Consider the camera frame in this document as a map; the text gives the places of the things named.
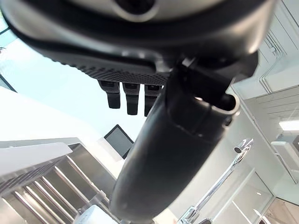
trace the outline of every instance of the window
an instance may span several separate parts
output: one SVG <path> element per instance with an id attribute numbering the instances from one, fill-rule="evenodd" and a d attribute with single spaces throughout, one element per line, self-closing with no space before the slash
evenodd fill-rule
<path id="1" fill-rule="evenodd" d="M 0 47 L 5 47 L 14 41 L 17 37 L 6 24 L 2 12 L 0 11 Z"/>
<path id="2" fill-rule="evenodd" d="M 0 74 L 0 86 L 16 92 L 16 90 L 14 90 L 14 88 L 5 80 L 5 78 L 1 74 Z"/>

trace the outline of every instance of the glass panel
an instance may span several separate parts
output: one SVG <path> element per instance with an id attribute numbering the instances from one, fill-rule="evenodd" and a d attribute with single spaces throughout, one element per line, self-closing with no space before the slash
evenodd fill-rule
<path id="1" fill-rule="evenodd" d="M 0 33 L 2 33 L 5 29 L 8 28 L 8 25 L 6 24 L 6 22 L 4 21 L 2 12 L 0 11 Z"/>
<path id="2" fill-rule="evenodd" d="M 233 203 L 240 208 L 248 220 L 254 223 L 259 218 L 256 211 L 260 214 L 263 213 L 264 208 L 272 197 L 272 193 L 258 175 L 254 174 L 234 198 Z"/>
<path id="3" fill-rule="evenodd" d="M 254 173 L 231 203 L 214 217 L 214 223 L 254 224 L 272 198 L 272 193 Z"/>
<path id="4" fill-rule="evenodd" d="M 198 221 L 204 218 L 214 218 L 218 216 L 226 203 L 240 190 L 240 186 L 242 186 L 242 183 L 250 175 L 251 171 L 251 167 L 246 163 L 241 163 L 202 208 Z"/>
<path id="5" fill-rule="evenodd" d="M 219 217 L 213 222 L 213 224 L 252 224 L 247 217 L 242 214 L 235 206 L 230 204 L 225 212 L 221 213 Z"/>
<path id="6" fill-rule="evenodd" d="M 15 91 L 14 88 L 5 80 L 2 75 L 0 75 L 0 86 Z"/>

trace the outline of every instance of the monitor screen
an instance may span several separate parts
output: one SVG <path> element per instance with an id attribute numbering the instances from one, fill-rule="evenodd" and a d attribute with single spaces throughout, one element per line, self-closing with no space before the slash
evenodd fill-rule
<path id="1" fill-rule="evenodd" d="M 134 143 L 119 125 L 112 128 L 104 138 L 123 159 L 127 157 L 128 152 Z"/>

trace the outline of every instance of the black plastic casing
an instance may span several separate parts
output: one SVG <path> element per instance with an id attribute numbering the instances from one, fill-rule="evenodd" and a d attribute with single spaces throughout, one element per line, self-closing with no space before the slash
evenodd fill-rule
<path id="1" fill-rule="evenodd" d="M 195 98 L 178 75 L 170 77 L 117 179 L 110 203 L 116 216 L 147 222 L 177 198 L 238 112 L 238 99 L 226 97 L 229 111 Z"/>
<path id="2" fill-rule="evenodd" d="M 181 56 L 223 67 L 256 52 L 276 2 L 226 0 L 177 20 L 143 23 L 65 0 L 0 0 L 0 6 L 11 30 L 54 61 L 97 80 L 164 85 Z"/>

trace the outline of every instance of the black cylindrical part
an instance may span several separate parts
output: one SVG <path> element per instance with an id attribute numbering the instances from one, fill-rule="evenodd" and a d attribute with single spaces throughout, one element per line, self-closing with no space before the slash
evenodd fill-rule
<path id="1" fill-rule="evenodd" d="M 117 217 L 146 222 L 169 206 L 238 111 L 237 98 L 225 94 L 221 109 L 195 98 L 178 79 L 173 75 L 162 90 L 118 177 L 110 203 Z"/>

